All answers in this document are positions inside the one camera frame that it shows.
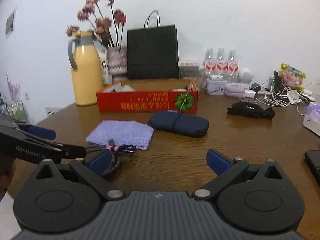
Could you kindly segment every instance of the gray ribbed surface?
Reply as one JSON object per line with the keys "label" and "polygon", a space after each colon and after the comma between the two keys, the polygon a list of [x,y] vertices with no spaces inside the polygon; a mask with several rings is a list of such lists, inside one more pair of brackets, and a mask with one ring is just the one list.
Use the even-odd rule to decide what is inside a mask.
{"label": "gray ribbed surface", "polygon": [[255,236],[232,228],[211,204],[191,200],[185,192],[132,192],[108,202],[87,226],[56,236],[28,231],[15,240],[302,240],[296,232]]}

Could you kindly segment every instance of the red and white label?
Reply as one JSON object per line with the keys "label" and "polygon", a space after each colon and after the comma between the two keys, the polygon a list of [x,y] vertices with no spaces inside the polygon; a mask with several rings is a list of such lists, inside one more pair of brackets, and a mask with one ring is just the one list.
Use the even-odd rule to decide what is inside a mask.
{"label": "red and white label", "polygon": [[229,71],[238,71],[238,68],[239,68],[239,66],[238,66],[238,63],[236,63],[236,62],[231,62],[228,64]]}
{"label": "red and white label", "polygon": [[205,63],[205,69],[207,69],[207,70],[215,70],[216,69],[216,63],[214,61],[207,61]]}
{"label": "red and white label", "polygon": [[225,60],[220,60],[217,62],[217,69],[218,70],[227,70],[228,63]]}

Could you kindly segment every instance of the clear bottle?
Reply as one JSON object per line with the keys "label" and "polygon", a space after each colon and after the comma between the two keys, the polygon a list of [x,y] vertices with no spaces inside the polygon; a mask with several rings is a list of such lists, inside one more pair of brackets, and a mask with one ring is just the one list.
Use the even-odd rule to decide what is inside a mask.
{"label": "clear bottle", "polygon": [[216,69],[216,61],[213,57],[213,48],[207,48],[203,60],[204,69],[207,74],[213,74]]}
{"label": "clear bottle", "polygon": [[224,76],[228,69],[228,61],[224,58],[224,48],[218,49],[217,60],[216,60],[216,70],[215,75]]}
{"label": "clear bottle", "polygon": [[239,62],[236,59],[236,50],[231,49],[228,56],[228,70],[226,74],[229,83],[238,82],[238,69]]}

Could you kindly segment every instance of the green pumpkin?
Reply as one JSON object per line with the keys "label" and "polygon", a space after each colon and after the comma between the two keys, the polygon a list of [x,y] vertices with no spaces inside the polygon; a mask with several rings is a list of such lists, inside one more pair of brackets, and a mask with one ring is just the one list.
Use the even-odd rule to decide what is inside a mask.
{"label": "green pumpkin", "polygon": [[174,101],[176,108],[180,111],[187,112],[193,107],[195,98],[189,93],[182,93],[178,95]]}

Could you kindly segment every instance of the navy blue case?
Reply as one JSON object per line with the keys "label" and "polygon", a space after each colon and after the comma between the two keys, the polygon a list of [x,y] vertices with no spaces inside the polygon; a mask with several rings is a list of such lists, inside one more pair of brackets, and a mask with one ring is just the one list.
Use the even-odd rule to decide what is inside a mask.
{"label": "navy blue case", "polygon": [[207,133],[209,121],[191,114],[159,111],[150,117],[148,125],[155,130],[200,138]]}

